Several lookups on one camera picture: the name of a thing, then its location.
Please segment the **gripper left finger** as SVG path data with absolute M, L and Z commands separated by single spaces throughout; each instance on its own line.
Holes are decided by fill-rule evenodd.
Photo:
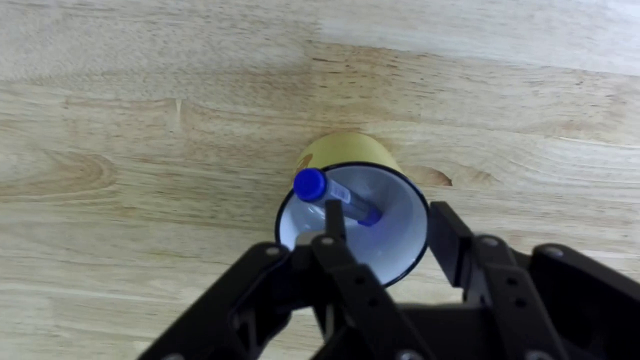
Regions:
M 259 360 L 295 310 L 307 308 L 323 337 L 311 360 L 435 360 L 370 267 L 352 255 L 336 200 L 310 244 L 254 244 L 137 360 Z

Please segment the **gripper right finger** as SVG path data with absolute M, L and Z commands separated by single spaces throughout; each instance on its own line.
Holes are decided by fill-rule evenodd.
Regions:
M 432 202 L 428 243 L 465 302 L 489 311 L 504 360 L 640 360 L 640 282 L 558 243 L 516 251 Z

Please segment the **yellow mug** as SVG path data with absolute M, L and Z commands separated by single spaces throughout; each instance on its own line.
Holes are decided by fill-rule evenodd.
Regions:
M 328 134 L 298 157 L 295 173 L 307 168 L 324 171 L 381 210 L 370 227 L 345 219 L 349 249 L 381 284 L 396 284 L 418 265 L 428 247 L 428 202 L 379 141 L 356 132 Z

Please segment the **blue marker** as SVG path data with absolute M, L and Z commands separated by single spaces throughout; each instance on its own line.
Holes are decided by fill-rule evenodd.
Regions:
M 374 226 L 383 216 L 377 205 L 329 178 L 319 168 L 299 171 L 294 177 L 292 189 L 300 201 L 316 207 L 325 208 L 327 201 L 340 201 L 343 216 L 366 227 Z

